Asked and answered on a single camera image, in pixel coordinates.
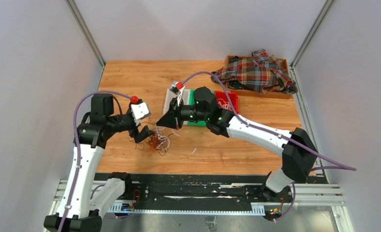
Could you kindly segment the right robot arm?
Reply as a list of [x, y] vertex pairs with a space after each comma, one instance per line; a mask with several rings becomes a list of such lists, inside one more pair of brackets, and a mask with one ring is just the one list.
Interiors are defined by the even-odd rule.
[[307, 181], [316, 161], [316, 148], [304, 129], [281, 130], [250, 121], [220, 107], [207, 87], [195, 89], [193, 99], [193, 104], [184, 104], [179, 96], [173, 97], [157, 126], [179, 130], [186, 121], [203, 121], [216, 135], [242, 139], [279, 155], [281, 167], [270, 172], [261, 188], [263, 198], [269, 202], [275, 201], [286, 186]]

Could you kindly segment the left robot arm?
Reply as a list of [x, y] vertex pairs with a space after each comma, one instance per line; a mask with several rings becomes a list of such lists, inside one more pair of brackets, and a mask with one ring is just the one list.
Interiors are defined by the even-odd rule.
[[118, 199], [137, 201], [128, 173], [113, 172], [104, 186], [93, 190], [98, 163], [107, 141], [116, 133], [127, 131], [135, 143], [141, 143], [154, 132], [141, 120], [150, 109], [137, 96], [102, 90], [85, 95], [73, 114], [74, 155], [64, 195], [53, 215], [44, 220], [49, 232], [99, 232], [102, 221]]

